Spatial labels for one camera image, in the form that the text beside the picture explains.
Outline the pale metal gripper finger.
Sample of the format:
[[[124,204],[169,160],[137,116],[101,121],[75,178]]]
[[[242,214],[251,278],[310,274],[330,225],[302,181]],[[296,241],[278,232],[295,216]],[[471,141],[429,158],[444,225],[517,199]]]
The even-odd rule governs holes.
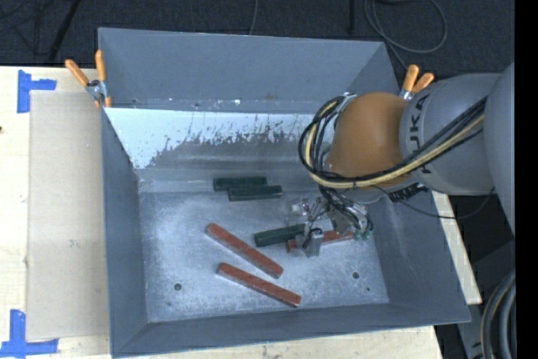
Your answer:
[[[323,243],[324,232],[321,228],[308,229],[295,236],[296,247],[306,257],[318,256]]]
[[[313,205],[308,198],[296,198],[289,204],[289,213],[286,217],[288,226],[305,224],[312,214]]]

